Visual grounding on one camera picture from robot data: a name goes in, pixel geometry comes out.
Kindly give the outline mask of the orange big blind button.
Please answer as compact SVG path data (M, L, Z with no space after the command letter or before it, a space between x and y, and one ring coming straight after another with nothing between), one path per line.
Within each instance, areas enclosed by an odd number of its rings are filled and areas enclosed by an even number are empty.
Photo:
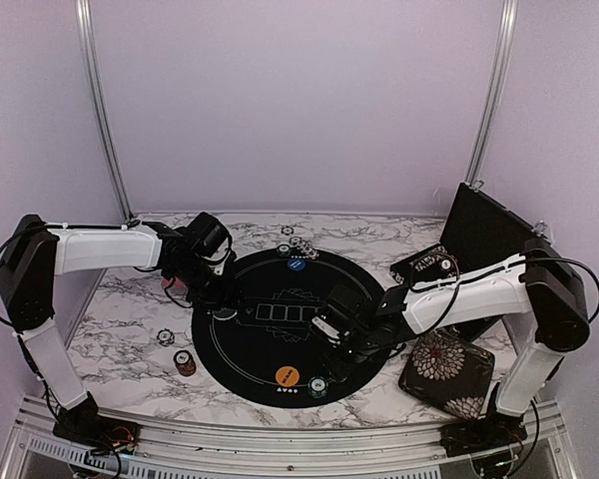
M276 371L275 379L281 387L294 387L300 381L300 372L293 366L282 366Z

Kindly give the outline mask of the green fifty poker chip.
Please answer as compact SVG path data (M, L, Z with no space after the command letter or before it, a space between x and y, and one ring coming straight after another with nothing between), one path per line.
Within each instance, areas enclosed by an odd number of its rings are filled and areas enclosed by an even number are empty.
M291 247L288 244L280 244L277 247L277 253L280 257L289 257L291 255Z

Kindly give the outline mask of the black white poker chip stack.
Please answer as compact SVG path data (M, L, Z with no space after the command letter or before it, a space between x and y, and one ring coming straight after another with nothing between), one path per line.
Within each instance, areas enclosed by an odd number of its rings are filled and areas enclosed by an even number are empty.
M169 346L175 343L175 335L171 330L164 328L158 332L157 340L160 345Z

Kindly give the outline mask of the blue small blind button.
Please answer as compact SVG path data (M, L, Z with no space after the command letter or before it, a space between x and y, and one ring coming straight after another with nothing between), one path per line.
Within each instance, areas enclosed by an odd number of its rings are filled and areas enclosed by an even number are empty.
M301 258L292 258L288 261L287 266L292 271L301 271L305 268L306 262Z

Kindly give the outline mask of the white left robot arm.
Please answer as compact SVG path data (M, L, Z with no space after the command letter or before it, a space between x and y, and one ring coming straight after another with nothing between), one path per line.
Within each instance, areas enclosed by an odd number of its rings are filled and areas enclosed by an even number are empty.
M241 295L231 271L232 237L214 216L198 214L178 228L135 220L122 226L52 224L24 216L0 245L0 322L9 326L26 362L59 406L54 433L102 445L133 424L101 415L78 374L56 319L64 275L112 268L157 271L180 281L194 310L235 313Z

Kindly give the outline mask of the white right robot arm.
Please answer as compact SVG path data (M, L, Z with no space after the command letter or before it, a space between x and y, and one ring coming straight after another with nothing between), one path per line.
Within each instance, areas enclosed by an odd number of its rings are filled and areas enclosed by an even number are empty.
M401 388L455 417L441 430L448 456L526 439L523 416L533 396L567 353L590 336L581 262L564 258L541 239L522 252L454 278L388 289L378 302L336 286L310 319L327 345L321 361L343 382L362 364L413 342ZM533 339L502 381L489 384L491 353L448 332L475 319L530 313Z

